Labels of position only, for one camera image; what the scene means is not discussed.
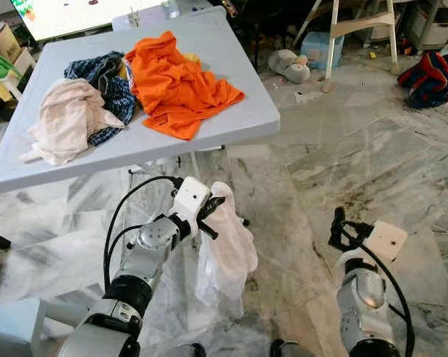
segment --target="plaid shirt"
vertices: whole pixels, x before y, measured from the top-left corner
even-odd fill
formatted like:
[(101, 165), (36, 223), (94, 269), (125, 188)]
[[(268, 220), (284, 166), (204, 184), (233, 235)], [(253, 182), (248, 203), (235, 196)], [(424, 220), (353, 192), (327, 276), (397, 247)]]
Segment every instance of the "plaid shirt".
[[(104, 109), (112, 112), (118, 119), (128, 125), (134, 111), (134, 95), (129, 91), (127, 80), (118, 77), (124, 54), (112, 51), (105, 56), (82, 59), (71, 62), (64, 71), (65, 78), (86, 79), (102, 93)], [(105, 128), (94, 133), (88, 142), (94, 146), (113, 138), (121, 129)]]

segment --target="white folding table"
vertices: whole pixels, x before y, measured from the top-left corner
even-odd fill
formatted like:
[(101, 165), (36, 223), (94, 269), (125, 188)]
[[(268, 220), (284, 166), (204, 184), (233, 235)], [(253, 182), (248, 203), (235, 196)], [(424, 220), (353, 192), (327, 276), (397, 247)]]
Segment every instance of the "white folding table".
[[(224, 8), (212, 7), (149, 27), (47, 44), (0, 144), (0, 192), (278, 132), (279, 113), (225, 16)], [(30, 150), (33, 139), (26, 131), (37, 120), (42, 96), (53, 82), (63, 77), (69, 62), (113, 50), (128, 52), (143, 37), (157, 37), (166, 30), (174, 33), (180, 51), (196, 53), (205, 69), (242, 90), (243, 101), (205, 120), (191, 141), (146, 128), (141, 123), (146, 114), (141, 112), (126, 130), (63, 166), (55, 167), (43, 160), (25, 164), (18, 159)]]

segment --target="metal robot arm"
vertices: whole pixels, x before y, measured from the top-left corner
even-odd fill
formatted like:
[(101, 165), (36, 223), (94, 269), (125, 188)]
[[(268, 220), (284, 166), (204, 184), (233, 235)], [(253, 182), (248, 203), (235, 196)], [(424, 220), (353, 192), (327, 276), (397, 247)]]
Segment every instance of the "metal robot arm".
[(340, 265), (345, 276), (337, 293), (341, 312), (340, 335), (351, 357), (399, 357), (389, 323), (386, 281), (378, 274), (377, 264), (355, 241), (341, 242), (342, 223), (357, 232), (357, 240), (382, 260), (393, 261), (404, 244), (405, 231), (389, 223), (374, 225), (345, 221), (342, 208), (337, 208), (331, 226), (329, 244), (343, 251)]
[(199, 229), (217, 233), (201, 220), (224, 198), (211, 198), (210, 189), (193, 177), (181, 185), (168, 216), (143, 225), (131, 253), (122, 262), (103, 298), (97, 301), (69, 336), (59, 357), (136, 357), (143, 316), (159, 283), (169, 253)]

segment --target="television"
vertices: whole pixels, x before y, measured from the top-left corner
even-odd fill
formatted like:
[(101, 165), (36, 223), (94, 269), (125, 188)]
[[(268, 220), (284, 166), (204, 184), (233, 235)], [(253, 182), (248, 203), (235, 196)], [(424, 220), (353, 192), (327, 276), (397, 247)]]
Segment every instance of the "television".
[(36, 41), (98, 28), (162, 0), (11, 0)]

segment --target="gray plush toy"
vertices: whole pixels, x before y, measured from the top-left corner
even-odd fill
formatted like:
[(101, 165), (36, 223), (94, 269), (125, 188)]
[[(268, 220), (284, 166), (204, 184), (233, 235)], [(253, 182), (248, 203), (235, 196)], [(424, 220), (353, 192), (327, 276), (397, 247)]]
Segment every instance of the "gray plush toy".
[(272, 71), (298, 84), (310, 77), (310, 69), (306, 63), (308, 58), (305, 55), (297, 56), (290, 50), (277, 50), (268, 59), (268, 66)]

